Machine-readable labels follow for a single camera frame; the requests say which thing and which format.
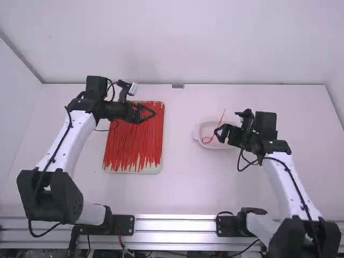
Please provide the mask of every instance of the black bracket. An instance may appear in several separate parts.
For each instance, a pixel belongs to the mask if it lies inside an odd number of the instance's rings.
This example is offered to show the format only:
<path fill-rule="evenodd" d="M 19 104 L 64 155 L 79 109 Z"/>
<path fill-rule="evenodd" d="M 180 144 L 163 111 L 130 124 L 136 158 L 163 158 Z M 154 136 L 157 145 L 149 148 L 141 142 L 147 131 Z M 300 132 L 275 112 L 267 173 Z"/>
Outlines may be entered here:
<path fill-rule="evenodd" d="M 241 237 L 236 216 L 217 216 L 216 235 L 220 238 Z"/>
<path fill-rule="evenodd" d="M 133 235 L 135 216 L 134 215 L 111 215 L 110 227 L 98 227 L 82 225 L 80 235 Z"/>

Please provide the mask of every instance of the metal rail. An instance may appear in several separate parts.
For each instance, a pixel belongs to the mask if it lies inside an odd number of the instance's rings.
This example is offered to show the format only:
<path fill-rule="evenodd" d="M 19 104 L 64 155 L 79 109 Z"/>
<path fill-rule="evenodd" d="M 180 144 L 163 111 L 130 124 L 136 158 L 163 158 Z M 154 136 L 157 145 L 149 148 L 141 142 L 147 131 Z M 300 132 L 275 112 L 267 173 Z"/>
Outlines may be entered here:
<path fill-rule="evenodd" d="M 219 238 L 215 215 L 136 215 L 135 233 L 123 236 L 123 243 L 134 250 L 218 250 L 241 251 L 255 238 Z M 337 222 L 341 232 L 344 223 Z M 36 233 L 55 223 L 33 222 Z M 0 217 L 0 248 L 67 249 L 72 225 L 61 225 L 41 238 L 33 238 L 25 217 Z M 117 236 L 90 236 L 92 249 L 120 249 Z M 260 251 L 259 242 L 250 251 Z M 80 236 L 78 248 L 88 248 L 87 237 Z M 344 252 L 344 240 L 339 252 Z"/>

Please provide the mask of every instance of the red sticks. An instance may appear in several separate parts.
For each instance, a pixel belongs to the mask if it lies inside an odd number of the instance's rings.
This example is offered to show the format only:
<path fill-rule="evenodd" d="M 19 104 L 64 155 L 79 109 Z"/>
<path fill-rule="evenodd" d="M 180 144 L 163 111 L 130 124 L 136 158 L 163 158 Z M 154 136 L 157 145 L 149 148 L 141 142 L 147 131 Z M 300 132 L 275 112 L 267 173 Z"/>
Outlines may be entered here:
<path fill-rule="evenodd" d="M 118 121 L 118 128 L 107 136 L 104 168 L 111 165 L 113 171 L 140 172 L 161 164 L 165 105 L 162 102 L 143 102 L 143 105 L 154 110 L 156 116 L 140 125 Z M 115 126 L 116 123 L 111 123 L 110 129 Z"/>

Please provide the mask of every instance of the red wire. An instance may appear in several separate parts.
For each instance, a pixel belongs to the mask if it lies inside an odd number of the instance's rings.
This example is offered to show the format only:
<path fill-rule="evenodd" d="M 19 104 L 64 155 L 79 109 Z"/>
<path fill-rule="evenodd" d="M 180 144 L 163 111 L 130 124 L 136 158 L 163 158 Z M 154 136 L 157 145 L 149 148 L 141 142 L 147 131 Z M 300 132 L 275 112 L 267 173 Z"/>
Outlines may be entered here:
<path fill-rule="evenodd" d="M 218 125 L 217 125 L 216 128 L 219 128 L 219 126 L 220 126 L 220 124 L 221 124 L 221 122 L 222 122 L 222 119 L 223 119 L 223 117 L 224 117 L 225 111 L 226 111 L 226 109 L 224 109 L 224 112 L 222 113 L 221 119 L 220 119 L 220 121 L 219 121 L 219 123 L 218 123 Z M 213 134 L 212 137 L 209 137 L 209 136 L 203 137 L 203 138 L 202 138 L 202 143 L 203 143 L 203 144 L 209 144 L 209 143 L 211 143 L 211 141 L 213 140 L 214 136 L 215 136 L 215 134 Z M 209 139 L 209 141 L 204 142 L 204 139 L 205 139 L 205 138 L 210 138 L 210 139 Z"/>
<path fill-rule="evenodd" d="M 123 248 L 124 248 L 124 245 L 123 245 L 123 243 L 122 243 L 122 237 L 120 236 L 120 229 L 119 229 L 119 227 L 117 227 L 117 235 L 118 235 L 118 241 L 119 241 L 119 243 L 120 243 L 120 246 L 121 246 L 121 248 L 123 249 Z"/>

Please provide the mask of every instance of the white wall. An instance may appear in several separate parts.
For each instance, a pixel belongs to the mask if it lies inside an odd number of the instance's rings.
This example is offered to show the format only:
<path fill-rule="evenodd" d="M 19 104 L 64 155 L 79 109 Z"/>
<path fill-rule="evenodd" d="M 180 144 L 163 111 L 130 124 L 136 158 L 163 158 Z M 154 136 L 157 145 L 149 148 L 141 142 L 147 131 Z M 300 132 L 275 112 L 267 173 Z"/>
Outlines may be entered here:
<path fill-rule="evenodd" d="M 16 157 L 41 86 L 37 78 L 0 38 L 1 187 Z"/>
<path fill-rule="evenodd" d="M 326 83 L 344 123 L 342 0 L 2 0 L 47 82 Z"/>

